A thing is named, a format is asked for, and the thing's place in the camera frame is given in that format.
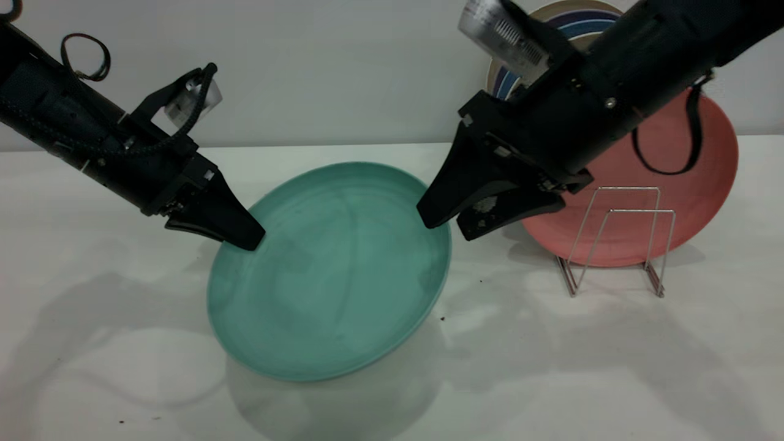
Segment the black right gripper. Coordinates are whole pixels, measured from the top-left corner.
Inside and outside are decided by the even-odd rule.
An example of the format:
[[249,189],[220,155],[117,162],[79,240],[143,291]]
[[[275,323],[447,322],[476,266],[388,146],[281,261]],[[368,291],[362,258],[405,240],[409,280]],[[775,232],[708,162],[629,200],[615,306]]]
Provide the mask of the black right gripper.
[[[486,92],[461,109],[447,158],[416,208],[426,228],[457,218],[467,241],[566,207],[559,192],[592,181],[586,165],[654,111],[658,45],[482,45],[531,84],[510,100]],[[547,192],[543,182],[552,184]]]

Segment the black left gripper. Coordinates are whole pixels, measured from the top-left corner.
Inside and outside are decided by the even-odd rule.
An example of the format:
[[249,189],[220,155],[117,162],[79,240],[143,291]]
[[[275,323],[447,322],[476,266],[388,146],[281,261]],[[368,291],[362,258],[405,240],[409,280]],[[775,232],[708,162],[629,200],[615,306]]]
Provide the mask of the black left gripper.
[[144,215],[168,217],[165,229],[246,251],[264,238],[264,228],[190,137],[168,136],[150,120],[122,116],[112,125],[87,118],[82,140],[92,145],[82,154],[82,172]]

